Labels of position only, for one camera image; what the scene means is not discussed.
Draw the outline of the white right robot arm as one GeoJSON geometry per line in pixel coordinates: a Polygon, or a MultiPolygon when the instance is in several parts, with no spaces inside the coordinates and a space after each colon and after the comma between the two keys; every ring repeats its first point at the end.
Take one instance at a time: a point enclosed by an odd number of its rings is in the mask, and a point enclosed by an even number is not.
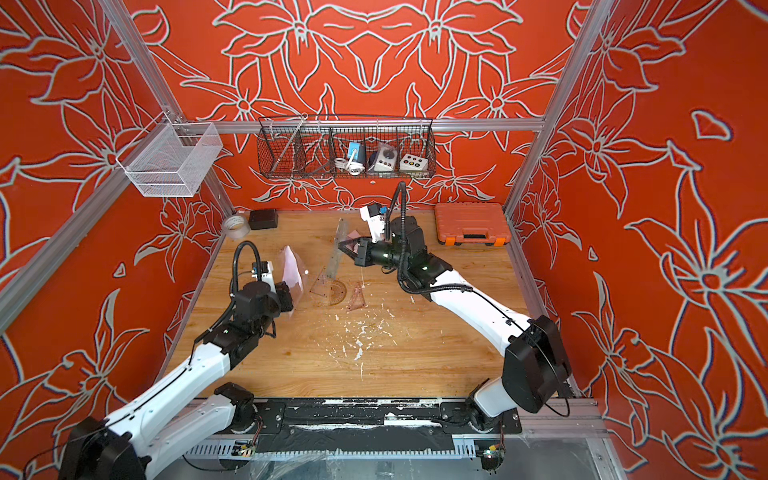
{"type": "Polygon", "coordinates": [[[521,408],[537,413],[571,375],[562,337],[547,316],[531,318],[471,285],[447,261],[428,251],[416,219],[394,220],[381,240],[349,238],[337,249],[357,266],[380,266],[398,285],[447,309],[479,332],[503,358],[502,373],[481,383],[468,397],[475,422],[521,408]]]}

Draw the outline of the green straight ruler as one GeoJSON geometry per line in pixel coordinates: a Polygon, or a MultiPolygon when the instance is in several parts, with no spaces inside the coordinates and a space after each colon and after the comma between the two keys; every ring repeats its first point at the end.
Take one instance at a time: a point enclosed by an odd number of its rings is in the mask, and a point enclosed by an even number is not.
{"type": "Polygon", "coordinates": [[[331,254],[325,268],[326,277],[330,280],[335,280],[337,278],[339,266],[343,257],[342,251],[339,249],[339,244],[347,239],[347,235],[348,222],[345,218],[340,218],[332,242],[331,254]]]}

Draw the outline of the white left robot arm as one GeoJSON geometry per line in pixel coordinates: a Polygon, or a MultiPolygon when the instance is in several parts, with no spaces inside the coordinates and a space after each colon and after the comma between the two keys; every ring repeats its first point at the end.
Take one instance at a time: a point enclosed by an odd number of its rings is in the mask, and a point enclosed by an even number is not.
{"type": "Polygon", "coordinates": [[[259,424],[253,394],[232,382],[191,412],[183,411],[262,337],[273,336],[276,319],[294,308],[284,282],[251,281],[232,300],[225,321],[201,335],[185,362],[104,419],[88,417],[76,425],[63,449],[59,478],[153,479],[209,436],[259,424]]]}

